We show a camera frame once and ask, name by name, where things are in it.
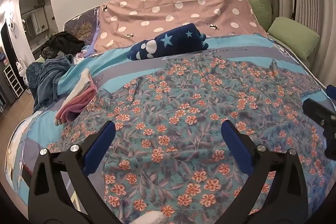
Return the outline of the floral teal orange garment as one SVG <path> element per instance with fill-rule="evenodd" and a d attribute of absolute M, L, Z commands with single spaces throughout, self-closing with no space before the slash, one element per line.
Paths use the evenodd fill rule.
<path fill-rule="evenodd" d="M 103 169 L 110 210 L 123 223 L 154 211 L 169 223 L 214 223 L 247 178 L 221 136 L 228 120 L 256 144 L 298 152 L 312 213 L 334 169 L 302 111 L 302 98 L 319 90 L 277 61 L 263 68 L 218 53 L 173 59 L 115 92 L 99 91 L 49 150 L 65 151 L 112 121 Z"/>

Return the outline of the pink folded clothes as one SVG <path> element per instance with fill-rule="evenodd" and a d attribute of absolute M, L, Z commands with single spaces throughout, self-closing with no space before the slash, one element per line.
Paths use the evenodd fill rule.
<path fill-rule="evenodd" d="M 74 121 L 76 117 L 86 108 L 97 93 L 97 87 L 93 80 L 90 85 L 77 97 L 61 106 L 55 114 L 55 126 Z"/>

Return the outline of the black clothes pile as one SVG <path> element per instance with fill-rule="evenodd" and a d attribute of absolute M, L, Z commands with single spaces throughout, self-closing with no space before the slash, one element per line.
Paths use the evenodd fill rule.
<path fill-rule="evenodd" d="M 46 59 L 54 59 L 61 51 L 65 55 L 75 55 L 85 46 L 85 43 L 72 34 L 63 31 L 53 34 L 42 45 L 41 56 Z"/>

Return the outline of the blue and grey bedspread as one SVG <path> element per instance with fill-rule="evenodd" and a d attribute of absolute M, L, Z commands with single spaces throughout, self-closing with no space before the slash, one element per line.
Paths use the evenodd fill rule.
<path fill-rule="evenodd" d="M 115 92 L 129 80 L 159 71 L 169 60 L 185 59 L 197 54 L 210 53 L 218 53 L 221 57 L 230 61 L 252 62 L 263 68 L 269 67 L 272 61 L 277 61 L 280 68 L 288 69 L 295 73 L 309 75 L 316 82 L 314 76 L 308 72 L 305 65 L 299 61 L 287 47 L 259 34 L 209 38 L 206 40 L 206 43 L 209 47 L 202 52 L 192 52 L 184 55 L 165 56 L 137 61 L 131 61 L 127 58 L 126 54 L 128 49 L 109 50 L 96 57 L 88 57 L 81 63 L 72 66 L 60 79 L 58 83 L 58 94 L 61 98 L 65 98 L 75 87 L 79 81 L 80 74 L 86 68 L 89 69 L 90 74 L 93 77 L 93 81 L 97 87 L 97 93 L 101 90 Z M 308 96 L 321 95 L 323 90 L 320 85 L 319 87 L 319 91 Z M 14 133 L 14 138 L 7 154 L 6 176 L 13 190 L 17 192 L 24 202 L 28 202 L 29 200 L 30 187 L 27 181 L 27 174 L 33 171 L 40 151 L 44 148 L 49 150 L 50 144 L 60 141 L 65 127 L 73 122 L 62 126 L 55 126 L 54 118 L 56 112 L 60 109 L 60 106 L 60 102 L 55 102 L 46 109 L 36 111 L 34 115 L 25 119 L 20 128 Z M 311 121 L 317 126 L 318 135 L 321 137 L 324 147 L 323 130 L 313 120 Z M 96 172 L 89 176 L 93 187 L 97 190 L 103 201 L 104 157 Z M 329 183 L 327 184 L 326 196 L 329 191 Z M 159 211 L 146 213 L 129 223 L 135 222 L 139 218 L 142 218 L 146 223 L 169 223 Z"/>

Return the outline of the near green cushion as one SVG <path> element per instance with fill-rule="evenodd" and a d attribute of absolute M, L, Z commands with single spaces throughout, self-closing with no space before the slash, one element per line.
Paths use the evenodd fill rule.
<path fill-rule="evenodd" d="M 307 60 L 319 42 L 319 34 L 282 16 L 274 20 L 268 34 L 288 46 L 301 60 Z"/>

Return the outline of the green cushion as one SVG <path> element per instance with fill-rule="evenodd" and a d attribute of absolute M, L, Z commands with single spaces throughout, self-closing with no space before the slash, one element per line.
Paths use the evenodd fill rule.
<path fill-rule="evenodd" d="M 259 24 L 267 32 L 272 25 L 272 6 L 270 0 L 248 0 Z"/>
<path fill-rule="evenodd" d="M 268 34 L 288 46 L 301 60 L 307 60 L 319 42 L 319 34 L 282 16 L 274 20 Z"/>

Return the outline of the white shelf rack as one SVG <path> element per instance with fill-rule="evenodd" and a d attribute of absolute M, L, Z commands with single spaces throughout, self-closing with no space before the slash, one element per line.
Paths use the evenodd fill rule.
<path fill-rule="evenodd" d="M 11 65 L 8 65 L 7 67 L 5 67 L 2 73 L 7 83 L 11 87 L 11 90 L 14 93 L 15 97 L 19 98 L 24 92 L 24 89 L 21 83 L 19 82 L 18 78 L 16 77 Z"/>

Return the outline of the dark blue towel pile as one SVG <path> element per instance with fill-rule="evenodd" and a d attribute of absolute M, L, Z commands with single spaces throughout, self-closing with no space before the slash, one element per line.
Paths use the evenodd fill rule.
<path fill-rule="evenodd" d="M 26 70 L 28 87 L 34 98 L 33 112 L 49 107 L 59 100 L 58 82 L 70 69 L 72 55 L 47 59 L 44 63 L 33 62 Z"/>

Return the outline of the far green cushion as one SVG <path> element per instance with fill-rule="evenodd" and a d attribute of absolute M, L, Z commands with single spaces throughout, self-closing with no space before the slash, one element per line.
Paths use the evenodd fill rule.
<path fill-rule="evenodd" d="M 270 0 L 248 0 L 259 24 L 267 32 L 272 25 L 272 6 Z"/>

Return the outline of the white folded cloth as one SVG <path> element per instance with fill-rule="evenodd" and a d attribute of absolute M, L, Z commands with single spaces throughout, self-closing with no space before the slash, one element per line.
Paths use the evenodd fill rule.
<path fill-rule="evenodd" d="M 68 103 L 70 100 L 74 99 L 75 97 L 79 96 L 89 85 L 91 82 L 91 75 L 89 69 L 86 68 L 82 71 L 80 80 L 77 82 L 75 87 L 72 89 L 70 94 L 67 96 L 65 101 L 63 102 L 62 106 Z"/>

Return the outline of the pink polka dot sheet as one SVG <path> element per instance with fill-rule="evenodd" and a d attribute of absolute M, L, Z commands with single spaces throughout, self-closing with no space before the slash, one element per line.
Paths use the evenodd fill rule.
<path fill-rule="evenodd" d="M 267 36 L 248 0 L 112 0 L 100 6 L 97 53 L 126 48 L 189 23 L 208 37 Z"/>

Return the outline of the navy star blanket roll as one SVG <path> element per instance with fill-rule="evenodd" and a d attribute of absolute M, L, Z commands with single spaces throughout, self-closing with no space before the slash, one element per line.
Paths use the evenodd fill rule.
<path fill-rule="evenodd" d="M 164 32 L 150 40 L 134 44 L 127 52 L 131 61 L 180 55 L 207 50 L 206 35 L 190 23 Z"/>

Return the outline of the purple patterned pillow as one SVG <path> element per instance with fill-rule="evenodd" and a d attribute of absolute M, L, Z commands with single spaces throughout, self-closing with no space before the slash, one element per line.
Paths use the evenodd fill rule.
<path fill-rule="evenodd" d="M 81 13 L 64 24 L 64 31 L 91 45 L 98 28 L 99 6 Z"/>

